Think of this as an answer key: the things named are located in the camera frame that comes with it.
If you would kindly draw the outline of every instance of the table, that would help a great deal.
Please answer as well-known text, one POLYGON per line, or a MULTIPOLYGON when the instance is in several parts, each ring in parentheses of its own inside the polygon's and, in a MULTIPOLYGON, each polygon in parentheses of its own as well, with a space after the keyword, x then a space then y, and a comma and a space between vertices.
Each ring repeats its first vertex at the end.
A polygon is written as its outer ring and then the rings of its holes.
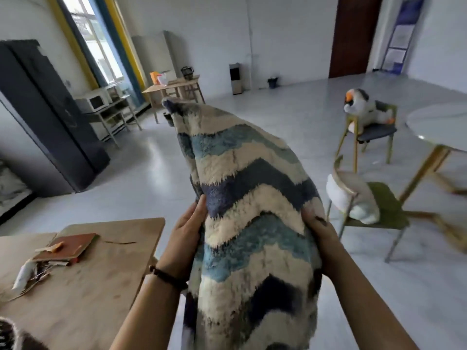
POLYGON ((101 123, 104 126, 107 133, 109 134, 109 137, 114 141, 115 146, 117 146, 118 148, 120 148, 120 146, 118 145, 117 140, 115 140, 114 133, 118 129, 120 129, 120 125, 119 123, 117 123, 114 126, 109 127, 108 126, 109 120, 112 120, 114 119, 114 117, 119 116, 121 117, 121 120, 123 120, 123 124, 125 125, 128 131, 130 131, 130 128, 128 126, 129 124, 136 124, 140 130, 143 130, 143 128, 141 128, 141 125, 135 115, 135 112, 133 111, 133 108, 128 102, 128 99, 130 97, 131 95, 124 95, 122 98, 120 98, 119 100, 115 102, 112 102, 110 105, 106 106, 105 108, 102 108, 100 111, 85 114, 85 116, 87 117, 90 123, 101 123), (134 123, 127 123, 125 116, 123 115, 123 112, 126 109, 130 109, 130 114, 135 120, 134 123))
POLYGON ((60 233, 0 237, 0 289, 11 288, 34 249, 55 236, 98 233, 78 264, 55 267, 42 284, 19 299, 0 304, 50 350, 108 350, 138 293, 165 220, 77 224, 60 233), (136 242, 119 245, 106 243, 136 242))
MULTIPOLYGON (((455 187, 438 172, 452 151, 467 152, 467 102, 431 105, 418 109, 408 115, 406 124, 420 139, 433 143, 435 147, 401 194, 401 203, 409 198, 418 183, 427 175, 433 176, 436 182, 452 194, 467 194, 467 189, 455 187)), ((467 234, 462 229, 446 223, 439 214, 424 211, 408 211, 408 214, 432 220, 456 248, 467 252, 467 234)))
POLYGON ((162 93, 162 97, 167 97, 168 96, 167 89, 174 89, 176 96, 182 99, 187 99, 187 93, 192 92, 196 103, 198 103, 198 99, 196 98, 196 94, 195 94, 195 91, 198 91, 199 95, 201 96, 201 100, 203 101, 204 104, 206 104, 206 101, 204 100, 203 93, 201 92, 201 87, 199 86, 198 80, 199 80, 199 75, 195 75, 193 76, 192 80, 178 78, 177 80, 171 81, 167 86, 161 86, 160 84, 155 84, 145 89, 143 93, 149 94, 149 99, 151 101, 151 106, 154 112, 155 122, 159 123, 159 120, 157 119, 157 112, 156 112, 158 105, 157 105, 155 98, 152 95, 156 92, 160 91, 162 93))

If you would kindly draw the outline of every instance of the human hand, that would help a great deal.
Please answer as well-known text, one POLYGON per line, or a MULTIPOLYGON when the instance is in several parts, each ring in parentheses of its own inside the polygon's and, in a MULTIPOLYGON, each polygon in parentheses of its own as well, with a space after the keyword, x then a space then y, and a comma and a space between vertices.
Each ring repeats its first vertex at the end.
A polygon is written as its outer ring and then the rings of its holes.
POLYGON ((157 269, 179 279, 188 280, 199 241, 199 229, 207 217, 206 196, 201 195, 178 219, 172 230, 157 269))
POLYGON ((336 230, 329 221, 313 214, 312 210, 301 210, 303 222, 312 231, 323 261, 323 274, 332 279, 349 254, 342 245, 336 230))

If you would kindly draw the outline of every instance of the refrigerator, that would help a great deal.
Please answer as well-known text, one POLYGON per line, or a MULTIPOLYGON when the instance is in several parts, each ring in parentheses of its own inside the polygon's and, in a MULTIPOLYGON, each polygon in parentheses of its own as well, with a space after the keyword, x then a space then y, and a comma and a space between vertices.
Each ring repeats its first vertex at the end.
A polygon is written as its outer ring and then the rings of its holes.
POLYGON ((0 158, 39 196, 84 191, 110 159, 38 41, 0 41, 0 74, 0 158))

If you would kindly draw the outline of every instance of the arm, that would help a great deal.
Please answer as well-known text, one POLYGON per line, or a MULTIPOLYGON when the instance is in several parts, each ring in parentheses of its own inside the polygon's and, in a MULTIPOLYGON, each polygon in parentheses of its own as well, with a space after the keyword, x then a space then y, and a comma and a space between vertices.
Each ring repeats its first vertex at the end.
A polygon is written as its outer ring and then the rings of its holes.
MULTIPOLYGON (((206 220, 206 197, 193 203, 172 230, 157 268, 187 280, 199 240, 199 228, 206 220)), ((177 313, 180 292, 155 275, 146 275, 141 290, 125 318, 110 350, 166 349, 177 313)))
POLYGON ((329 222, 302 210, 304 222, 314 232, 323 273, 337 296, 360 350, 418 350, 405 329, 347 253, 329 222))

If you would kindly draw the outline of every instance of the blue and white blanket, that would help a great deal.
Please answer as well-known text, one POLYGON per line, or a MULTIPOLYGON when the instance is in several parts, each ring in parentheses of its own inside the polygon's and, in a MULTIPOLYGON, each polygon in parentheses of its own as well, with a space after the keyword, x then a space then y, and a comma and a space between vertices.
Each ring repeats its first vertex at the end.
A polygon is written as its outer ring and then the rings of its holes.
POLYGON ((166 98, 208 217, 193 262, 184 349, 307 349, 321 260, 300 209, 318 191, 281 139, 209 105, 166 98))

